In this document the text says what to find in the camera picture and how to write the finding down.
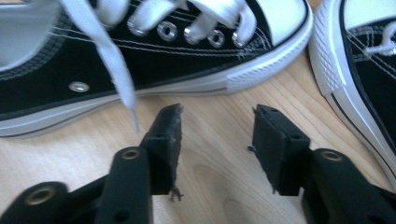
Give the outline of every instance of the white rubber sole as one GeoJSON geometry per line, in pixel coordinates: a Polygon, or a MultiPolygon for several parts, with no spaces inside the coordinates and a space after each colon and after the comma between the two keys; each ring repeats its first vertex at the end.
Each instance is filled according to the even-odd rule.
{"type": "Polygon", "coordinates": [[[396,189],[396,156],[361,99],[348,69],[340,31],[342,0],[323,0],[309,54],[322,94],[345,125],[368,147],[396,189]]]}
{"type": "MultiPolygon", "coordinates": [[[[304,24],[295,35],[272,52],[211,76],[144,89],[137,91],[136,95],[203,96],[230,94],[251,88],[290,64],[306,47],[312,28],[313,14],[309,8],[304,24]]],[[[0,121],[0,137],[32,137],[48,133],[104,106],[112,105],[119,99],[118,95],[111,95],[0,121]]]]}

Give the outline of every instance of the metal eyelet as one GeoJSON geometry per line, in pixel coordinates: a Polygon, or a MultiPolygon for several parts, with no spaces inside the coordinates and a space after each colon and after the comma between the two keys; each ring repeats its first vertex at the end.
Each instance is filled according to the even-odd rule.
{"type": "Polygon", "coordinates": [[[210,35],[207,37],[210,45],[216,49],[221,48],[224,45],[224,34],[220,30],[213,30],[210,35]]]}
{"type": "Polygon", "coordinates": [[[233,33],[233,44],[237,47],[237,48],[243,48],[247,43],[240,40],[238,38],[238,34],[237,33],[233,33]]]}
{"type": "Polygon", "coordinates": [[[134,18],[132,16],[128,19],[126,25],[133,35],[145,36],[148,33],[147,31],[142,31],[136,28],[136,25],[134,24],[134,18]]]}
{"type": "Polygon", "coordinates": [[[86,92],[90,89],[90,86],[84,82],[72,82],[69,85],[69,89],[71,91],[76,91],[76,92],[86,92]]]}
{"type": "Polygon", "coordinates": [[[170,21],[162,21],[157,26],[157,33],[161,39],[165,41],[173,41],[177,37],[177,28],[176,26],[170,21]]]}

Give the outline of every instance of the brass grommet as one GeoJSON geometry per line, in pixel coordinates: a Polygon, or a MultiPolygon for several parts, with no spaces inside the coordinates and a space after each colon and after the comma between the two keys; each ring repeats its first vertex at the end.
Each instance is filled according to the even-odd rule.
{"type": "Polygon", "coordinates": [[[122,153],[122,158],[125,160],[133,160],[140,156],[140,151],[136,149],[130,149],[122,153]]]}
{"type": "Polygon", "coordinates": [[[340,154],[332,151],[323,151],[321,155],[329,161],[342,161],[344,159],[340,154]]]}
{"type": "Polygon", "coordinates": [[[28,205],[38,205],[50,200],[56,193],[52,186],[42,187],[27,196],[25,203],[28,205]]]}

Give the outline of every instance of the wood grain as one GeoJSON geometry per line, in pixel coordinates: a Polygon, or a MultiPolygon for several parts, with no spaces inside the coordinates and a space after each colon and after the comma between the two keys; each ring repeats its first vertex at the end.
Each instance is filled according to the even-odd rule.
{"type": "MultiPolygon", "coordinates": [[[[313,8],[319,0],[309,1],[313,8]]],[[[0,139],[0,213],[24,189],[61,181],[70,190],[108,172],[118,150],[137,146],[167,105],[181,103],[183,140],[177,186],[185,196],[172,203],[155,196],[155,223],[305,223],[300,198],[272,193],[258,161],[246,148],[253,131],[252,107],[275,107],[311,139],[311,148],[339,150],[368,180],[390,190],[364,145],[320,95],[307,52],[273,78],[232,95],[140,98],[135,133],[121,104],[60,130],[29,139],[0,139]]]]}

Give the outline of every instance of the shoe eyelet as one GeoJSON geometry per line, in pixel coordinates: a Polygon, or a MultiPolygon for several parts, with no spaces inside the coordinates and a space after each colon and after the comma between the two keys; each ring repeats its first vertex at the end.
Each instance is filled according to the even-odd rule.
{"type": "Polygon", "coordinates": [[[213,48],[219,49],[224,45],[225,38],[222,31],[213,30],[207,37],[207,40],[213,48]]]}
{"type": "Polygon", "coordinates": [[[174,41],[177,37],[177,28],[170,21],[162,21],[157,26],[157,33],[161,39],[171,42],[174,41]]]}
{"type": "Polygon", "coordinates": [[[76,91],[76,92],[86,92],[90,89],[90,86],[84,82],[72,82],[69,85],[69,89],[71,91],[76,91]]]}
{"type": "Polygon", "coordinates": [[[136,26],[134,24],[134,18],[132,16],[128,19],[126,25],[128,26],[129,31],[133,35],[145,36],[148,33],[147,31],[141,31],[141,30],[136,28],[136,26]]]}

